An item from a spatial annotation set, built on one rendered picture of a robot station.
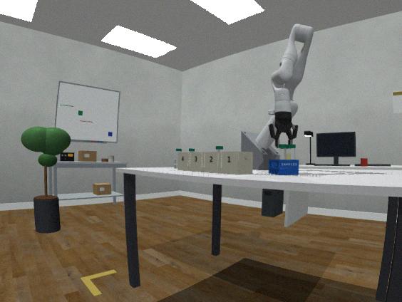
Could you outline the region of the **beige bucket adapter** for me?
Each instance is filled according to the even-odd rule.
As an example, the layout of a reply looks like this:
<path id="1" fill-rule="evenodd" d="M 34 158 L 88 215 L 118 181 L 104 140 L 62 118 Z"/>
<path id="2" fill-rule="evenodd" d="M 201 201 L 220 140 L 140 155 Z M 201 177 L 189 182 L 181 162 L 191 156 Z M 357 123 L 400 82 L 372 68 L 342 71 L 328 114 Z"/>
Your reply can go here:
<path id="1" fill-rule="evenodd" d="M 204 152 L 191 152 L 190 153 L 190 171 L 204 172 Z"/>
<path id="2" fill-rule="evenodd" d="M 177 170 L 190 171 L 190 152 L 177 153 Z"/>
<path id="3" fill-rule="evenodd" d="M 221 152 L 205 152 L 204 172 L 221 173 Z"/>
<path id="4" fill-rule="evenodd" d="M 221 174 L 252 174 L 253 152 L 221 152 Z"/>

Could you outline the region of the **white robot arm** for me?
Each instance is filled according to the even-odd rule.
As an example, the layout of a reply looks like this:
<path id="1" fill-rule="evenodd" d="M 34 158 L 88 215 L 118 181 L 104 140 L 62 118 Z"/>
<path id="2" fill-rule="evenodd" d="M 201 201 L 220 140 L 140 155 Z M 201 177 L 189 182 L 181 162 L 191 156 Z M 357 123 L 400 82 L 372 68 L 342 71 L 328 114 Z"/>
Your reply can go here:
<path id="1" fill-rule="evenodd" d="M 286 50 L 280 61 L 281 67 L 273 72 L 271 76 L 275 97 L 275 112 L 291 112 L 293 118 L 298 110 L 297 103 L 292 99 L 294 90 L 300 84 L 304 75 L 313 34 L 314 30 L 310 26 L 295 24 L 292 28 Z M 294 44 L 295 41 L 304 43 L 302 50 L 298 54 Z M 269 125 L 275 123 L 274 110 L 268 111 L 268 114 L 272 115 L 272 117 L 255 140 L 264 149 L 269 148 L 274 142 L 274 138 L 271 138 L 269 131 Z"/>

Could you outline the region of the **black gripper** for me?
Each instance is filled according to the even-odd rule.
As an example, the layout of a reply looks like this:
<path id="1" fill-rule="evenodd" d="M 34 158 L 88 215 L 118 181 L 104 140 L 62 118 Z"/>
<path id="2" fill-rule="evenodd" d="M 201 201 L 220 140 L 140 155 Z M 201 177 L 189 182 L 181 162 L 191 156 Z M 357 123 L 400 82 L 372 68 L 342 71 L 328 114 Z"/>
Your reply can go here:
<path id="1" fill-rule="evenodd" d="M 276 135 L 274 133 L 274 126 L 276 127 Z M 290 129 L 293 129 L 293 133 Z M 269 125 L 269 131 L 272 138 L 275 139 L 275 147 L 279 148 L 279 136 L 281 132 L 287 134 L 288 145 L 292 145 L 292 140 L 297 137 L 298 125 L 292 124 L 292 113 L 281 111 L 275 113 L 275 123 Z M 289 132 L 289 133 L 288 133 Z"/>

